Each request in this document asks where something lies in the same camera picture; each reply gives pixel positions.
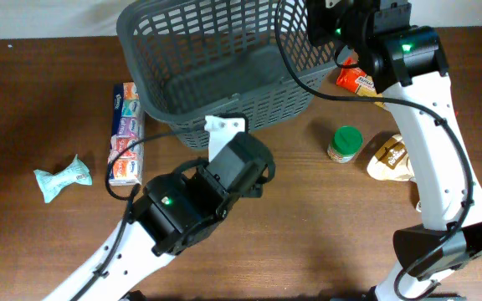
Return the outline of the orange spaghetti packet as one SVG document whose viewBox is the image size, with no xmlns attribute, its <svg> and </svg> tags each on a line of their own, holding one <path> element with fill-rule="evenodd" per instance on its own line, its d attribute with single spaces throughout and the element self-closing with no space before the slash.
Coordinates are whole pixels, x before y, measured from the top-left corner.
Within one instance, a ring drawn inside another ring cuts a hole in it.
<svg viewBox="0 0 482 301">
<path fill-rule="evenodd" d="M 375 90 L 372 77 L 359 68 L 342 69 L 337 77 L 336 85 L 357 96 L 381 98 Z"/>
</svg>

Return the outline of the green lid glass jar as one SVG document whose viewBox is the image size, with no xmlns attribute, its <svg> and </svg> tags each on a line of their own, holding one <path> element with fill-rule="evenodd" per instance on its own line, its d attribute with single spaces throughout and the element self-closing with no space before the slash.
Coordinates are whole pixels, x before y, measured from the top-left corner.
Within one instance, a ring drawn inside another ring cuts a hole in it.
<svg viewBox="0 0 482 301">
<path fill-rule="evenodd" d="M 357 128 L 342 126 L 332 137 L 327 154 L 335 162 L 347 163 L 354 158 L 362 144 L 362 133 Z"/>
</svg>

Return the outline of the grey plastic basket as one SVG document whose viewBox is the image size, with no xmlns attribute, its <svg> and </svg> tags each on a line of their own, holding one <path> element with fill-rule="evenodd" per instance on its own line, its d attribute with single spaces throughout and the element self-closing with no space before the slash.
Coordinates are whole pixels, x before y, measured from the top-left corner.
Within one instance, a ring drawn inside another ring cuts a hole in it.
<svg viewBox="0 0 482 301">
<path fill-rule="evenodd" d="M 208 115 L 241 113 L 250 130 L 295 118 L 349 55 L 310 44 L 301 1 L 136 1 L 116 33 L 145 112 L 193 149 Z"/>
</svg>

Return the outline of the beige snack bag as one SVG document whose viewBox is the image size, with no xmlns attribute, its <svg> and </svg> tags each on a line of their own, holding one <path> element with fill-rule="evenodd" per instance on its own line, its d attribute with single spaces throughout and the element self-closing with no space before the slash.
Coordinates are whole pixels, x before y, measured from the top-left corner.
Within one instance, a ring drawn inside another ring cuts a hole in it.
<svg viewBox="0 0 482 301">
<path fill-rule="evenodd" d="M 367 173 L 378 181 L 413 181 L 415 175 L 400 134 L 393 135 L 370 159 Z"/>
</svg>

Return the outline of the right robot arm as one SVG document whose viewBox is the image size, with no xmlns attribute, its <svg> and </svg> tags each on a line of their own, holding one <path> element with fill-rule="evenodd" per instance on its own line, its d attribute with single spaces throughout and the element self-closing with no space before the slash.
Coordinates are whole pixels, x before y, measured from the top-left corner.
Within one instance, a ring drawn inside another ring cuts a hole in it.
<svg viewBox="0 0 482 301">
<path fill-rule="evenodd" d="M 419 225 L 394 233 L 397 262 L 369 300 L 423 300 L 482 256 L 482 188 L 464 147 L 449 64 L 433 28 L 407 1 L 309 1 L 310 43 L 352 48 L 404 139 L 421 201 Z"/>
</svg>

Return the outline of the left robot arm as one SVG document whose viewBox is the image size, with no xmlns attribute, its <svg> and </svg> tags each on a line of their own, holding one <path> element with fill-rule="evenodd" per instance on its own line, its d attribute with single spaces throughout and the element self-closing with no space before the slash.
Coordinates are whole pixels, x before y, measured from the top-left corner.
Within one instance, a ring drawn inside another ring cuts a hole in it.
<svg viewBox="0 0 482 301">
<path fill-rule="evenodd" d="M 207 239 L 243 197 L 259 198 L 275 173 L 269 148 L 239 132 L 207 159 L 156 176 L 116 229 L 49 300 L 119 300 L 187 248 Z"/>
</svg>

